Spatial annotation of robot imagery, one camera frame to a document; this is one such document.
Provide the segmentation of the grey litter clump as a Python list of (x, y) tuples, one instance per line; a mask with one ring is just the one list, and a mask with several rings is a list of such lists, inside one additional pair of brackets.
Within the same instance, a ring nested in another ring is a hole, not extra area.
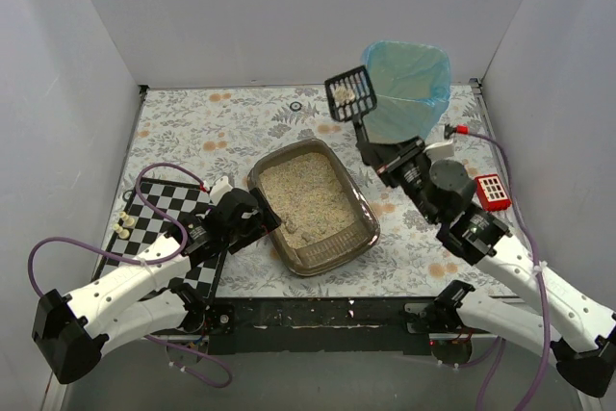
[(337, 87), (333, 90), (334, 101), (337, 105), (345, 105), (355, 99), (355, 93), (352, 89)]

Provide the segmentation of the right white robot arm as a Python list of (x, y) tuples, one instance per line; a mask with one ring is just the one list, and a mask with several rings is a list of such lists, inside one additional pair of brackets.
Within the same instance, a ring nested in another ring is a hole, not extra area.
[(615, 312), (577, 290), (535, 258), (510, 228), (474, 202), (477, 182), (453, 160), (449, 144), (416, 137), (399, 144), (359, 140), (365, 165), (388, 187), (400, 187), (454, 256), (491, 275), (530, 306), (516, 309), (460, 283), (435, 299), (442, 323), (478, 327), (534, 350), (540, 366), (587, 396), (602, 398), (615, 373)]

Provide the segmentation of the black litter scoop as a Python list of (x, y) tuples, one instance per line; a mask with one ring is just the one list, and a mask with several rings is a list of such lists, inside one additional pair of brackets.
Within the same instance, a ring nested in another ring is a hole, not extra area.
[(359, 143), (368, 143), (364, 116), (377, 107), (376, 93), (364, 65), (333, 76), (324, 82), (330, 117), (341, 123), (351, 122)]

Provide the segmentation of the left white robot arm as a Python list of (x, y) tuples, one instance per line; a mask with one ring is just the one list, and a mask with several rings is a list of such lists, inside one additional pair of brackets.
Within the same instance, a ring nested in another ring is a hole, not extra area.
[(258, 189), (219, 193), (212, 206), (183, 213), (136, 257), (66, 295), (41, 295), (32, 338), (56, 379), (75, 382), (114, 349), (161, 330), (192, 334), (207, 320), (211, 299), (171, 279), (218, 263), (281, 224)]

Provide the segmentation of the black white chessboard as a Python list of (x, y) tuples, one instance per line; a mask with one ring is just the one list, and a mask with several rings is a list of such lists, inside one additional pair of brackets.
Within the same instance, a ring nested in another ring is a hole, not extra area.
[[(173, 218), (210, 204), (208, 194), (195, 184), (145, 178), (141, 181), (141, 192), (146, 200)], [(113, 232), (106, 250), (121, 257), (132, 258), (153, 244), (159, 235), (167, 230), (170, 222), (145, 207), (133, 189), (123, 193), (122, 201), (122, 211), (134, 218), (136, 223), (130, 228), (129, 237), (126, 239), (121, 239)], [(204, 298), (212, 300), (224, 261), (223, 254), (208, 259), (186, 274), (170, 279), (167, 287), (172, 289), (186, 283)]]

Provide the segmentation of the brown plastic litter box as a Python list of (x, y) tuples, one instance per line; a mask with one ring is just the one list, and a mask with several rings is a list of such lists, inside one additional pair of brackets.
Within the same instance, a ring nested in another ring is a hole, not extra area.
[(248, 174), (282, 224), (271, 240), (285, 266), (309, 277), (340, 267), (374, 247), (380, 225), (368, 201), (323, 141), (271, 152)]

